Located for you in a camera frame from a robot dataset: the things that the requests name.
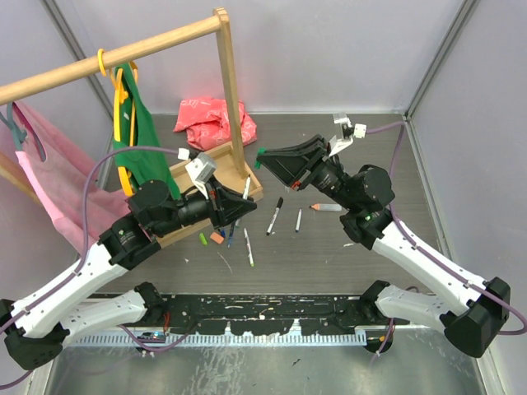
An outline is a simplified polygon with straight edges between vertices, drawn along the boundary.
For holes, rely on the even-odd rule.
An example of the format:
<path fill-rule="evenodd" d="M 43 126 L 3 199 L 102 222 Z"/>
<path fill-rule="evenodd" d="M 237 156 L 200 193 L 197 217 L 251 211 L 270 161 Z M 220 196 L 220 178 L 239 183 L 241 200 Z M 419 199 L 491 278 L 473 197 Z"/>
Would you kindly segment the long white green pen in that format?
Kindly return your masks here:
<path fill-rule="evenodd" d="M 249 195 L 249 190 L 250 190 L 250 184 L 251 184 L 251 177 L 250 175 L 248 175 L 246 181 L 245 181 L 245 186 L 244 186 L 244 191 L 243 191 L 243 195 L 242 195 L 242 198 L 244 200 L 247 199 L 248 195 Z M 241 218 L 238 218 L 235 222 L 235 227 L 239 227 L 240 226 L 240 219 Z"/>

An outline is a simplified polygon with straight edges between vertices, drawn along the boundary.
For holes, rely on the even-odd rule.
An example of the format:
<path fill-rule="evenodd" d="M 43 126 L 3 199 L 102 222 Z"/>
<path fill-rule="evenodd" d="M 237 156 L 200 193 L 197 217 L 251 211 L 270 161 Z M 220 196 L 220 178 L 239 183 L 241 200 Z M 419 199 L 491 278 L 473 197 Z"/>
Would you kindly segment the white pen black tip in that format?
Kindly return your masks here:
<path fill-rule="evenodd" d="M 272 230 L 273 230 L 273 227 L 274 227 L 275 222 L 277 220 L 277 216 L 278 216 L 278 214 L 280 212 L 280 208 L 281 208 L 281 206 L 279 206 L 279 205 L 275 207 L 272 219 L 271 219 L 271 221 L 270 221 L 270 223 L 268 225 L 268 228 L 266 229 L 266 235 L 267 236 L 272 234 Z"/>

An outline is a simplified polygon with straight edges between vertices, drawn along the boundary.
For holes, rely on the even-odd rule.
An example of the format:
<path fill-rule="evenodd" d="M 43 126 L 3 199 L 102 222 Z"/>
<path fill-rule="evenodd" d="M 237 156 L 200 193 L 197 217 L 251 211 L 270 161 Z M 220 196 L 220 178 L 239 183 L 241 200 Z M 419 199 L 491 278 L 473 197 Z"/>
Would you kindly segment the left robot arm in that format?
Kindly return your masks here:
<path fill-rule="evenodd" d="M 165 306 L 151 284 L 136 286 L 109 304 L 87 309 L 79 304 L 160 251 L 158 238 L 205 220 L 220 229 L 254 211 L 257 204 L 216 179 L 206 182 L 204 193 L 195 191 L 179 200 L 164 182 L 152 180 L 128 199 L 128 207 L 129 214 L 103 232 L 71 267 L 23 299 L 1 301 L 4 344 L 22 369 L 45 365 L 74 339 L 104 323 L 160 323 Z"/>

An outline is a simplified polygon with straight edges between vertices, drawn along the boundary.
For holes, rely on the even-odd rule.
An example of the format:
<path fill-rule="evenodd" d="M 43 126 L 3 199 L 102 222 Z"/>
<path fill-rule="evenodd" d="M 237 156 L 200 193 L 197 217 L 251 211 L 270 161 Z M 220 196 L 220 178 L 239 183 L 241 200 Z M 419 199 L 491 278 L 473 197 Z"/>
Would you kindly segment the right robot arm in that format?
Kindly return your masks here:
<path fill-rule="evenodd" d="M 389 209 L 394 191 L 389 173 L 363 165 L 348 174 L 320 135 L 288 148 L 263 149 L 257 161 L 289 188 L 311 185 L 345 209 L 339 220 L 350 240 L 388 258 L 419 280 L 432 295 L 375 281 L 361 295 L 362 317 L 372 324 L 401 318 L 433 328 L 459 351 L 483 356 L 509 318 L 510 286 L 464 270 L 419 239 Z"/>

